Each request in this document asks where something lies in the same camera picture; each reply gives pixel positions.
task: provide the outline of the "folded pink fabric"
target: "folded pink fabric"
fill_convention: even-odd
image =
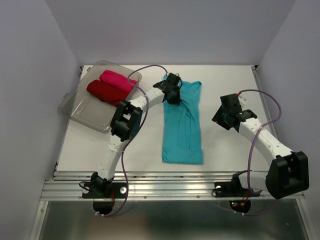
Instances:
[[[121,89],[126,92],[130,92],[134,86],[130,85],[125,76],[122,76],[119,73],[114,71],[105,70],[100,75],[100,80],[106,84],[109,84],[117,89]],[[130,79],[130,82],[134,85],[137,84],[137,81]]]

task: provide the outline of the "folded red fabric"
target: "folded red fabric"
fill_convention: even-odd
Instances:
[[[100,101],[118,106],[121,100],[125,100],[129,95],[130,91],[124,91],[122,89],[118,89],[110,84],[105,82],[94,80],[89,83],[86,90],[97,97]]]
[[[125,76],[122,76],[121,74],[110,70],[105,70],[100,75],[100,80],[106,84],[114,86],[128,93],[130,93],[130,91],[134,87],[128,83],[127,78]],[[136,85],[137,81],[130,79],[130,83]]]

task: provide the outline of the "plastic container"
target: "plastic container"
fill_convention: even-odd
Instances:
[[[128,77],[133,72],[131,69],[105,60],[98,61],[88,70],[87,74],[72,92],[65,96],[63,102],[58,107],[60,114],[101,133],[107,133],[110,130],[110,122],[114,116],[116,107],[102,102],[91,95],[87,92],[87,86],[92,81],[99,79],[105,70],[113,71],[125,77]],[[139,85],[142,75],[139,72],[135,72],[130,79],[136,80],[136,85]],[[126,100],[131,99],[135,89],[135,87],[132,89]]]

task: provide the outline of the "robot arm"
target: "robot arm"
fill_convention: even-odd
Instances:
[[[238,133],[253,142],[257,131],[262,127],[251,110],[242,110],[245,100],[237,94],[222,96],[221,107],[213,121]],[[262,129],[255,147],[269,165],[268,173],[250,172],[252,189],[268,191],[275,199],[280,199],[309,188],[308,158],[302,152],[294,152],[279,142],[268,130]],[[248,189],[248,173],[242,171],[232,176],[231,182],[221,184],[217,197],[240,197]]]
[[[119,103],[110,123],[111,137],[107,153],[98,171],[90,179],[91,190],[103,196],[109,193],[119,158],[126,145],[138,134],[143,113],[163,101],[179,105],[179,82],[179,76],[169,73],[166,80],[153,85],[144,96]]]

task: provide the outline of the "white enclosure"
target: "white enclosure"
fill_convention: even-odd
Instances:
[[[305,195],[319,229],[319,0],[2,1],[0,32],[2,239],[29,239],[67,126],[57,108],[79,67],[98,60],[259,65],[262,89],[283,108],[279,140],[309,158]]]

